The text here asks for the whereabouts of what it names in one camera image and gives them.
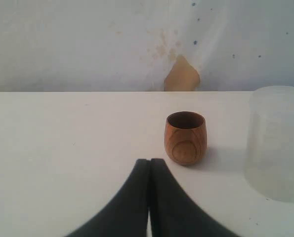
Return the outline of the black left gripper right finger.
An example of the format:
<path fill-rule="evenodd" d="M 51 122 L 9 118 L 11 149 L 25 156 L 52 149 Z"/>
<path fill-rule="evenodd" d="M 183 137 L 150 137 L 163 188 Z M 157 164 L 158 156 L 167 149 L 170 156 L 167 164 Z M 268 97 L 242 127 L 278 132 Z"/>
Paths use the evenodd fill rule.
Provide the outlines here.
<path fill-rule="evenodd" d="M 150 164 L 149 211 L 154 237 L 236 237 L 185 193 L 163 159 Z"/>

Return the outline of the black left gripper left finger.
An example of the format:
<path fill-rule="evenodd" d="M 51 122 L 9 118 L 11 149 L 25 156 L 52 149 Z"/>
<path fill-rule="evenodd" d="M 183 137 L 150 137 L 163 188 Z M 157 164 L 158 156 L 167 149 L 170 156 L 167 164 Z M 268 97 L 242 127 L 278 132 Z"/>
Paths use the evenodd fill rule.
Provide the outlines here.
<path fill-rule="evenodd" d="M 116 195 L 70 237 L 145 237 L 149 213 L 150 161 L 138 159 Z"/>

